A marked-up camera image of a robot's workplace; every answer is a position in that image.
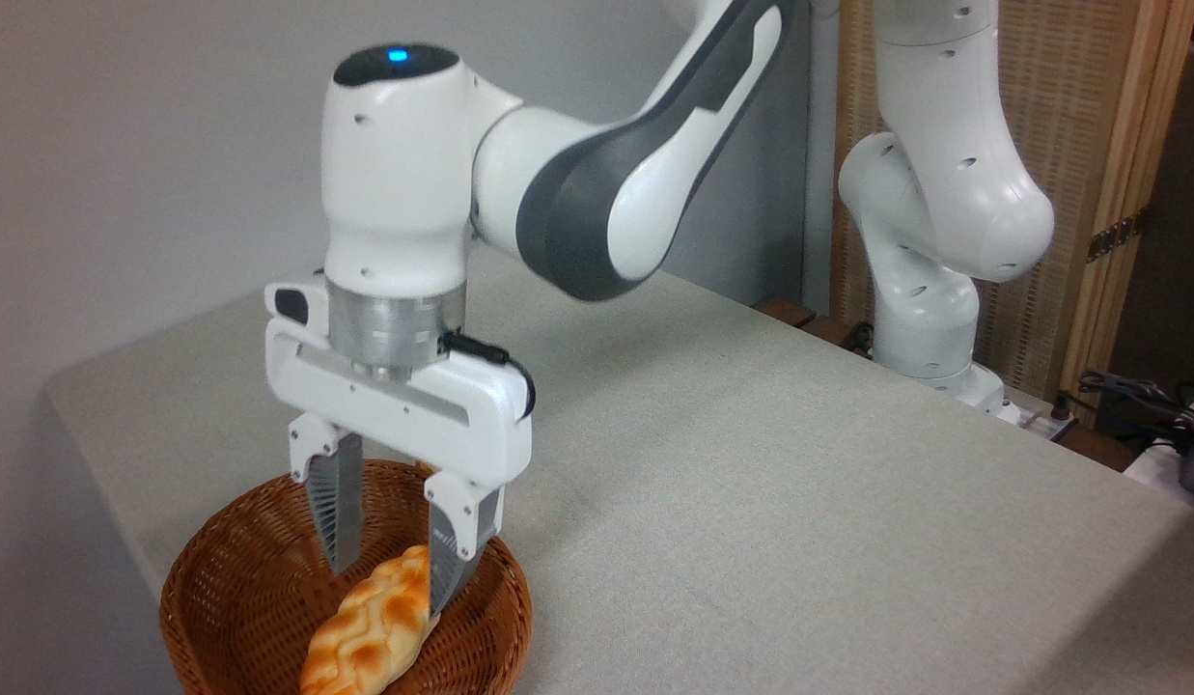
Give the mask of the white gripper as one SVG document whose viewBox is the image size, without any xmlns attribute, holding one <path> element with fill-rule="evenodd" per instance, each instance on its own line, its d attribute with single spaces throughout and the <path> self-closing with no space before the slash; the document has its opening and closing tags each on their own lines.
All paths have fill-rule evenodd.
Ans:
<svg viewBox="0 0 1194 695">
<path fill-rule="evenodd" d="M 430 619 L 439 617 L 501 531 L 503 485 L 529 465 L 527 379 L 513 365 L 456 351 L 407 371 L 355 364 L 330 344 L 322 279 L 270 283 L 264 305 L 267 385 L 297 410 L 291 478 L 304 485 L 332 573 L 361 556 L 363 438 L 441 469 L 425 480 Z"/>
</svg>

